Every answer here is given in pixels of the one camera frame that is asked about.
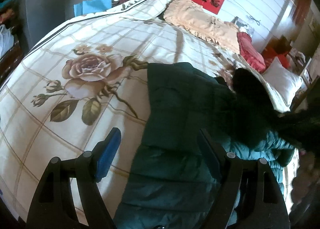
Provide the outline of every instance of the floral bedspread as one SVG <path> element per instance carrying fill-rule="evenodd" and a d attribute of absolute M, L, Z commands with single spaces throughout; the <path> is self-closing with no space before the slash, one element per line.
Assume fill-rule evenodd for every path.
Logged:
<path fill-rule="evenodd" d="M 190 62 L 227 81 L 235 66 L 250 68 L 237 54 L 156 18 L 169 1 L 129 1 L 119 10 L 66 21 L 1 88 L 0 189 L 24 220 L 52 157 L 76 158 L 118 127 L 120 148 L 98 184 L 114 216 L 150 113 L 148 62 Z M 286 111 L 279 95 L 269 91 L 275 107 Z M 79 220 L 86 223 L 75 179 L 71 187 Z"/>

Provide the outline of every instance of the white pillow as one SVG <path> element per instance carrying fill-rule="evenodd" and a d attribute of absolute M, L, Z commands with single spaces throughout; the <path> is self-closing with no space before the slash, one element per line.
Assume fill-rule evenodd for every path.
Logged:
<path fill-rule="evenodd" d="M 279 92 L 287 107 L 290 107 L 296 92 L 302 85 L 302 77 L 285 69 L 278 57 L 275 57 L 262 76 Z"/>

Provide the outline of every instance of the blue paper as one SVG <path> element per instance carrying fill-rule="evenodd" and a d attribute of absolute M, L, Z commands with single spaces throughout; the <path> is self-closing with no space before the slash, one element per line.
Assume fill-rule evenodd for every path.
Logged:
<path fill-rule="evenodd" d="M 75 16 L 81 16 L 82 13 L 82 2 L 76 5 L 73 5 L 73 10 L 75 12 Z"/>
<path fill-rule="evenodd" d="M 75 16 L 103 12 L 112 8 L 112 0 L 85 0 L 73 6 Z"/>

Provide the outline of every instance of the dark green jacket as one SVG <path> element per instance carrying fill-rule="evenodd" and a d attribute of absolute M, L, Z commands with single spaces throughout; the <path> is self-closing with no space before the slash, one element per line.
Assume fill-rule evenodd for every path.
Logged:
<path fill-rule="evenodd" d="M 282 169 L 290 162 L 293 147 L 273 132 L 260 142 L 260 152 L 237 142 L 236 111 L 250 111 L 251 106 L 243 100 L 239 103 L 226 86 L 189 63 L 152 63 L 148 65 L 148 89 L 151 114 L 116 211 L 118 229 L 201 225 L 220 184 L 211 177 L 199 152 L 196 135 L 200 128 L 241 159 L 266 158 L 283 189 Z M 254 119 L 254 113 L 250 116 L 246 119 L 251 122 L 249 128 L 263 124 Z"/>

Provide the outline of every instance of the plaid pattern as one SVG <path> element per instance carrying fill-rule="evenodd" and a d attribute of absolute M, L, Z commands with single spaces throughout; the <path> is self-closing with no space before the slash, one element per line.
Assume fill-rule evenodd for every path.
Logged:
<path fill-rule="evenodd" d="M 79 100 L 73 114 L 63 122 L 50 121 L 50 114 L 57 104 L 72 99 L 69 93 L 49 97 L 43 105 L 34 107 L 31 102 L 34 95 L 44 93 L 48 82 L 59 80 L 62 86 L 66 85 L 62 69 L 66 61 L 78 57 L 74 52 L 76 47 L 86 45 L 94 50 L 108 45 L 112 47 L 110 54 L 122 59 L 135 55 L 137 60 L 147 62 L 190 62 L 210 76 L 223 71 L 229 73 L 234 64 L 250 68 L 241 56 L 154 19 L 169 1 L 140 0 L 123 11 L 122 7 L 113 8 L 65 22 L 31 50 L 0 90 L 0 189 L 24 220 L 39 179 L 52 157 L 76 158 L 92 150 L 112 127 L 118 127 L 122 133 L 120 148 L 107 177 L 98 184 L 113 217 L 150 113 L 146 69 L 131 72 L 116 90 L 137 116 L 114 94 L 101 104 L 100 114 L 92 125 L 81 119 L 87 98 Z M 275 105 L 281 108 L 277 95 L 270 91 Z M 71 187 L 79 220 L 86 223 L 75 179 Z"/>

